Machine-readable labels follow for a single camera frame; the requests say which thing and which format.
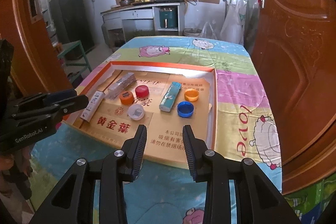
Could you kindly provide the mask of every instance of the person's hand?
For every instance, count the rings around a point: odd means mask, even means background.
[[[23,156],[23,161],[22,161],[22,170],[26,174],[27,177],[31,177],[33,169],[31,168],[30,165],[30,159],[32,158],[30,155],[31,149],[29,146],[26,146],[22,149],[22,156]]]
[[[0,155],[0,171],[8,170],[12,168],[14,165],[14,156],[8,155],[8,156],[1,156]],[[8,187],[7,183],[3,179],[3,177],[0,175],[0,193],[3,194],[5,197],[10,198],[13,191],[10,187]]]
[[[1,156],[0,155],[0,171],[11,169],[14,165],[14,156]]]

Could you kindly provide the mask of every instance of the cartoon sheep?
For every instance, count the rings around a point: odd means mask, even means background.
[[[250,141],[250,145],[256,146],[262,161],[271,170],[281,167],[280,144],[274,120],[271,117],[264,117],[264,115],[258,118],[253,136],[254,140]]]
[[[214,47],[214,45],[211,42],[201,39],[194,39],[193,44],[202,50],[208,50]]]
[[[169,47],[162,46],[145,46],[139,48],[139,57],[156,57],[159,55],[170,54]]]
[[[191,208],[185,213],[183,224],[202,224],[204,211],[201,209]]]

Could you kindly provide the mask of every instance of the drawer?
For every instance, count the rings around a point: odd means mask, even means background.
[[[103,19],[105,21],[109,19],[119,18],[119,17],[120,17],[120,12],[109,13],[109,14],[103,15]]]
[[[114,18],[105,21],[107,30],[122,29],[121,18]]]
[[[120,12],[121,19],[152,19],[153,10],[141,9],[141,10],[126,10]]]

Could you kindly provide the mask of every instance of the red bottle cap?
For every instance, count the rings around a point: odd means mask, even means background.
[[[149,89],[146,85],[139,85],[135,88],[135,94],[138,98],[147,97],[149,95]]]

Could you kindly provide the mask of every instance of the blue bottle cap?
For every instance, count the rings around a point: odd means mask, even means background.
[[[191,102],[183,101],[177,105],[177,114],[182,118],[189,118],[194,113],[194,105]]]

